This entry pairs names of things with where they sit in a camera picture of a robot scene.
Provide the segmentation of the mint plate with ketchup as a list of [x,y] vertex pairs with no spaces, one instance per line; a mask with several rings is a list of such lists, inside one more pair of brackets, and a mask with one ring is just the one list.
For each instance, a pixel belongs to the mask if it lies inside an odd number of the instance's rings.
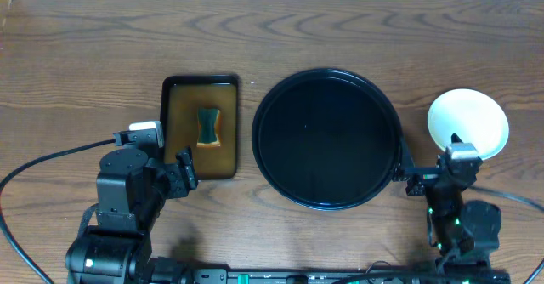
[[472,144],[487,160],[506,146],[509,124],[504,110],[491,97],[468,88],[441,94],[428,110],[428,131],[435,144],[445,150],[457,135]]

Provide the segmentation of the orange green scrub sponge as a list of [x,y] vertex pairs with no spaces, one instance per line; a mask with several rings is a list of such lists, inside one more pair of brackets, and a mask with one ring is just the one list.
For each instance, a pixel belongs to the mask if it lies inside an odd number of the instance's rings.
[[197,147],[215,148],[221,145],[221,140],[219,136],[220,116],[221,111],[216,108],[199,108],[197,110]]

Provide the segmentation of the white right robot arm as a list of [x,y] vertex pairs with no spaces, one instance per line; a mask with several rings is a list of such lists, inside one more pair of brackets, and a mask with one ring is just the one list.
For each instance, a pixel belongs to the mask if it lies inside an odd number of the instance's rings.
[[405,141],[401,142],[400,153],[394,180],[406,183],[406,195],[426,198],[428,243],[440,253],[434,263],[435,272],[488,281],[504,279],[490,266],[490,254],[500,245],[500,208],[462,199],[463,191],[476,182],[483,163],[474,145],[452,134],[451,143],[432,168],[418,168]]

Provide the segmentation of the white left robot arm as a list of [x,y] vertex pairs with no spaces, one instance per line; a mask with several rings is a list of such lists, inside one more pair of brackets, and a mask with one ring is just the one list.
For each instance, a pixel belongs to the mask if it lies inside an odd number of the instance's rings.
[[173,258],[152,257],[150,233],[168,199],[186,197],[198,178],[189,147],[165,164],[138,149],[100,161],[98,203],[82,217],[65,255],[70,283],[191,283],[193,272]]

